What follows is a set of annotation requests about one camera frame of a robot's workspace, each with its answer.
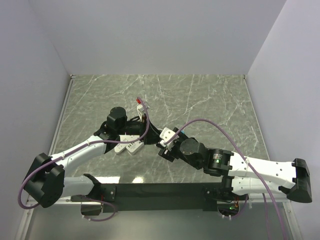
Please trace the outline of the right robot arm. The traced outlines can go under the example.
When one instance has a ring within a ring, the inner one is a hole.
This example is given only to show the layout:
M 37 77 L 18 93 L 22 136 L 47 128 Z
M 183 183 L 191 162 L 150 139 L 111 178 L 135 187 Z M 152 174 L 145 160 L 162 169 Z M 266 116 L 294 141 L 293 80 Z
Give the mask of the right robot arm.
M 159 135 L 159 155 L 173 161 L 181 159 L 207 175 L 221 177 L 216 195 L 230 200 L 233 196 L 272 193 L 297 203 L 311 203 L 310 170 L 301 158 L 270 161 L 241 156 L 220 148 L 208 148 L 193 137 L 164 128 Z

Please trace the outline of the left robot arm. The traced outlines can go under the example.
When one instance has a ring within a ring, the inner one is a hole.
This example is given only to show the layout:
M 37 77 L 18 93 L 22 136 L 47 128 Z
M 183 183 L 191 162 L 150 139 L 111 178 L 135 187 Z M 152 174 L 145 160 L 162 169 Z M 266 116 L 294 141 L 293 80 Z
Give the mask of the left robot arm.
M 93 176 L 66 177 L 66 174 L 85 162 L 112 151 L 118 144 L 143 142 L 155 145 L 160 130 L 150 121 L 142 105 L 138 116 L 128 119 L 126 110 L 114 107 L 100 128 L 84 142 L 51 156 L 37 155 L 21 186 L 43 208 L 52 206 L 63 197 L 83 195 L 88 201 L 100 195 L 100 182 Z

